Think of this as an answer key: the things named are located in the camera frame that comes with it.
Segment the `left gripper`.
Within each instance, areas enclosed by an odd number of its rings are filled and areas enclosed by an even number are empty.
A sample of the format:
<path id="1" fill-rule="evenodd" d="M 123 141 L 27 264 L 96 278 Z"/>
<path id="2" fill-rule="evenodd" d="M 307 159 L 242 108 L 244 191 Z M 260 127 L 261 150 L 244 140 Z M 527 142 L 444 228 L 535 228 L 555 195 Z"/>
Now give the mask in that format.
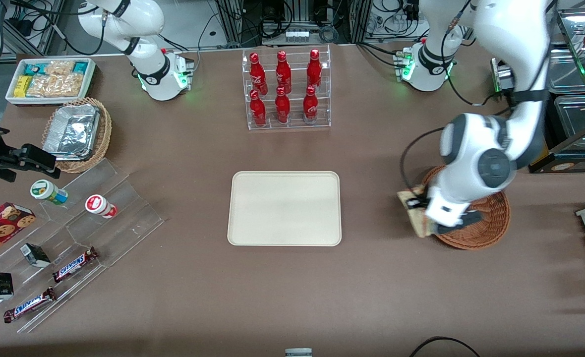
<path id="1" fill-rule="evenodd" d="M 406 199 L 406 208 L 408 209 L 426 209 L 428 204 L 428 197 L 410 196 Z M 437 224 L 437 235 L 444 235 L 459 229 L 463 229 L 467 226 L 480 222 L 481 219 L 481 212 L 465 212 L 460 216 L 456 224 L 452 227 Z"/>

